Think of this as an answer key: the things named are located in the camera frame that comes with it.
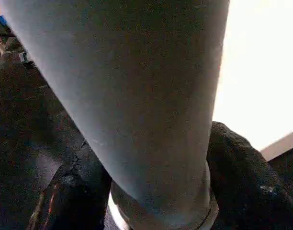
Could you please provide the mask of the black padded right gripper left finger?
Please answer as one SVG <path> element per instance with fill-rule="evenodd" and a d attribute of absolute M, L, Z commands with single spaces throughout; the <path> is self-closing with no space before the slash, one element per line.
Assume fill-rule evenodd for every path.
<path fill-rule="evenodd" d="M 102 230 L 112 178 L 84 141 L 40 194 L 28 230 Z"/>

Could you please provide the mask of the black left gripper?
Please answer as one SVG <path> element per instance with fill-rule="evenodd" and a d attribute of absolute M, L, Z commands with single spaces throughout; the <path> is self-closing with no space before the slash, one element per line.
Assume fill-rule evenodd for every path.
<path fill-rule="evenodd" d="M 0 16 L 0 54 L 17 52 L 23 65 L 34 65 L 29 53 L 23 48 L 18 38 L 8 26 L 3 16 Z"/>

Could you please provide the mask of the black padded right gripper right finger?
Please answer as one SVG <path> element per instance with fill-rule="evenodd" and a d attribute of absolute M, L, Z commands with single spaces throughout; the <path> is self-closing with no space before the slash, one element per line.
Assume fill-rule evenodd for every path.
<path fill-rule="evenodd" d="M 214 230 L 293 230 L 293 198 L 247 139 L 212 122 L 207 163 L 219 207 Z"/>

